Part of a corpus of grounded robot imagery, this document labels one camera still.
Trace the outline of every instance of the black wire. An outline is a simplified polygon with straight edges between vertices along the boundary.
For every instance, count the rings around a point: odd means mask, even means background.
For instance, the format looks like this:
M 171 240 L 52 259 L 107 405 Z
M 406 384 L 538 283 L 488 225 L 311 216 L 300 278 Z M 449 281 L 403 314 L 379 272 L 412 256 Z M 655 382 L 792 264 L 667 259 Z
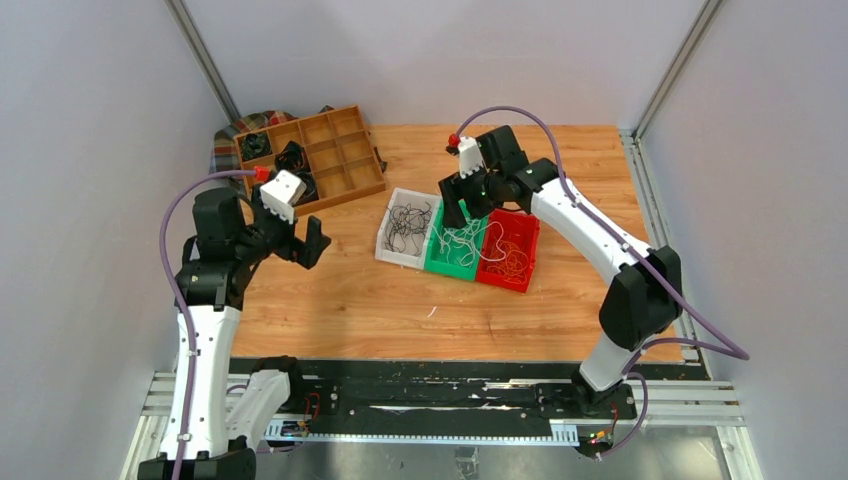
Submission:
M 424 237 L 427 235 L 427 228 L 430 225 L 430 219 L 433 216 L 433 207 L 426 203 L 427 210 L 421 208 L 413 208 L 411 204 L 395 205 L 389 210 L 389 223 L 386 225 L 385 241 L 383 247 L 390 252 L 406 251 L 406 240 L 412 240 L 412 245 L 415 246 L 415 256 L 421 255 L 421 249 L 424 246 Z M 421 236 L 419 245 L 415 241 L 415 236 Z M 395 246 L 395 241 L 400 240 L 403 243 L 403 248 Z

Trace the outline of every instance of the floor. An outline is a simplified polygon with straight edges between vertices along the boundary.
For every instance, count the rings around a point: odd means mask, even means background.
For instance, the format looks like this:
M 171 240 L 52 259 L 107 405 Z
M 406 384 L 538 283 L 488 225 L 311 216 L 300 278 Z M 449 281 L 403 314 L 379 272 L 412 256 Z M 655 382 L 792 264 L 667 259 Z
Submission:
M 621 435 L 630 428 L 621 426 Z M 317 443 L 291 453 L 258 455 L 256 478 L 729 480 L 719 445 L 712 427 L 649 427 L 595 463 L 569 447 Z
M 456 158 L 444 151 L 455 128 L 370 128 L 389 164 L 388 189 L 314 214 L 333 243 L 312 270 L 276 258 L 261 265 L 246 294 L 234 356 L 580 361 L 589 355 L 607 288 L 589 262 L 546 225 L 526 294 L 374 259 L 392 190 L 437 194 L 437 182 L 456 171 Z M 566 171 L 581 192 L 622 228 L 647 239 L 618 131 L 552 128 Z M 552 157 L 540 129 L 515 127 L 515 132 L 531 161 Z M 658 346 L 643 358 L 682 359 L 675 345 Z

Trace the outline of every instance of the metal pole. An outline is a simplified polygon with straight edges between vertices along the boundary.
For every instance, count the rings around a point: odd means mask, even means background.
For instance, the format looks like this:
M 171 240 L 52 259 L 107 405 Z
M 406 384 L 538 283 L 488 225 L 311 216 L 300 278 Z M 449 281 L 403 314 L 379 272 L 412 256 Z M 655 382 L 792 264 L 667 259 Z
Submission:
M 206 79 L 209 80 L 209 85 L 212 87 L 212 91 L 215 93 L 215 96 L 218 97 L 218 102 L 221 103 L 221 108 L 224 109 L 224 113 L 226 113 L 230 122 L 235 122 L 241 118 L 241 114 L 239 113 L 238 107 L 236 107 L 236 103 L 233 101 L 233 97 L 230 95 L 229 90 L 227 90 L 224 80 L 221 78 L 218 68 L 215 67 L 215 62 L 212 61 L 212 56 L 209 55 L 209 50 L 203 43 L 203 39 L 200 37 L 200 32 L 197 31 L 197 27 L 191 19 L 191 14 L 185 5 L 185 2 L 183 2 L 183 0 L 165 0 L 165 4 L 168 5 L 168 8 L 171 10 L 171 14 L 174 16 L 174 21 L 177 22 L 177 25 L 183 32 L 186 43 L 188 43 L 189 47 L 191 47 L 191 51 L 194 52 L 194 57 L 197 59 L 197 63 L 200 65 L 203 73 L 206 75 Z
M 657 90 L 654 92 L 653 97 L 651 97 L 651 101 L 648 102 L 645 112 L 642 113 L 642 116 L 639 118 L 639 123 L 633 130 L 633 138 L 637 142 L 641 140 L 648 131 L 648 128 L 651 126 L 651 122 L 653 122 L 657 112 L 666 97 L 668 97 L 669 92 L 671 92 L 674 83 L 680 76 L 680 72 L 683 71 L 683 68 L 689 62 L 689 59 L 692 57 L 692 53 L 695 51 L 695 48 L 697 48 L 698 43 L 700 43 L 701 38 L 703 38 L 704 33 L 710 26 L 713 18 L 715 18 L 716 12 L 723 3 L 724 0 L 706 0 L 704 2 L 704 5 L 701 7 L 701 11 L 698 12 L 698 16 L 695 18 L 695 23 L 686 35 L 686 39 L 683 41 L 683 44 L 674 56 L 674 60 L 672 60 L 671 65 L 669 65 L 668 70 L 665 72 L 665 76 L 663 76 Z

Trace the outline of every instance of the plastic bin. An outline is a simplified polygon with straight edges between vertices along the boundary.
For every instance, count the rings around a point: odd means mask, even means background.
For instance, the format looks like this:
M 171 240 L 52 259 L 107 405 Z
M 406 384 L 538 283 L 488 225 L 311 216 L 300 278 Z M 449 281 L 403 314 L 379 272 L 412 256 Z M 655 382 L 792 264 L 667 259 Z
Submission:
M 462 212 L 465 214 L 466 220 L 469 220 L 470 217 L 468 215 L 468 210 L 465 209 L 465 202 L 460 201 L 459 206 L 462 208 Z M 480 262 L 480 256 L 477 252 L 479 252 L 483 246 L 485 230 L 481 230 L 474 236 L 474 243 L 477 249 L 474 255 L 471 256 L 473 260 L 469 265 L 463 266 L 460 263 L 460 260 L 469 253 L 470 250 L 467 247 L 450 249 L 441 248 L 438 237 L 444 237 L 445 235 L 445 228 L 442 226 L 443 216 L 444 208 L 440 204 L 439 211 L 435 216 L 435 222 L 433 223 L 433 232 L 431 232 L 430 239 L 427 243 L 427 258 L 424 262 L 424 270 L 473 282 L 474 277 L 477 275 L 477 264 Z M 489 217 L 485 217 L 480 220 L 484 227 L 488 224 L 488 218 Z
M 427 233 L 423 236 L 413 235 L 407 238 L 395 236 L 391 239 L 393 248 L 389 248 L 389 244 L 386 243 L 386 226 L 389 225 L 392 208 L 404 205 L 422 210 L 426 210 L 429 205 L 433 215 L 430 217 L 430 222 L 427 225 Z M 377 248 L 374 252 L 374 257 L 383 262 L 396 263 L 419 270 L 423 269 L 427 245 L 436 221 L 436 212 L 441 208 L 441 205 L 442 198 L 438 195 L 395 188 L 392 192 L 392 198 L 389 200 L 389 206 L 386 208 L 386 214 L 383 215 L 383 222 L 380 223 L 380 229 L 377 231 Z
M 500 236 L 500 227 L 496 222 L 503 226 L 503 237 Z M 521 275 L 505 276 L 503 273 L 497 272 L 503 267 L 503 264 L 500 267 L 498 266 L 501 262 L 490 262 L 481 258 L 477 268 L 476 280 L 479 283 L 525 293 L 527 287 L 530 286 L 533 269 L 536 267 L 536 242 L 538 239 L 538 218 L 524 213 L 495 210 L 489 215 L 489 228 L 486 229 L 486 237 L 483 241 L 483 256 L 489 259 L 502 258 L 504 254 L 496 248 L 496 243 L 498 241 L 509 241 L 526 255 L 527 268 Z M 523 256 L 518 255 L 517 257 L 517 261 L 524 260 Z

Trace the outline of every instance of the white bin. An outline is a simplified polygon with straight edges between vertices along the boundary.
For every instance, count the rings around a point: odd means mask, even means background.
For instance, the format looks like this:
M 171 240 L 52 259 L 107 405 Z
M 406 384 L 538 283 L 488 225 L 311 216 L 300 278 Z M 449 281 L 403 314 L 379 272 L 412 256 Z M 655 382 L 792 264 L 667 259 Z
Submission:
M 436 212 L 439 210 L 441 204 L 442 197 L 438 195 L 395 188 L 392 192 L 392 198 L 389 200 L 389 206 L 386 208 L 386 213 L 383 215 L 383 222 L 380 223 L 380 230 L 377 232 L 377 248 L 374 257 L 384 262 L 423 270 L 424 259 L 427 255 L 427 243 L 433 231 L 433 222 L 436 221 Z M 409 205 L 412 208 L 420 208 L 422 210 L 426 210 L 429 205 L 433 215 L 430 217 L 430 222 L 427 225 L 426 235 L 414 235 L 415 238 L 407 238 L 406 242 L 396 237 L 392 243 L 396 251 L 392 251 L 386 245 L 386 227 L 389 224 L 392 208 L 398 205 Z

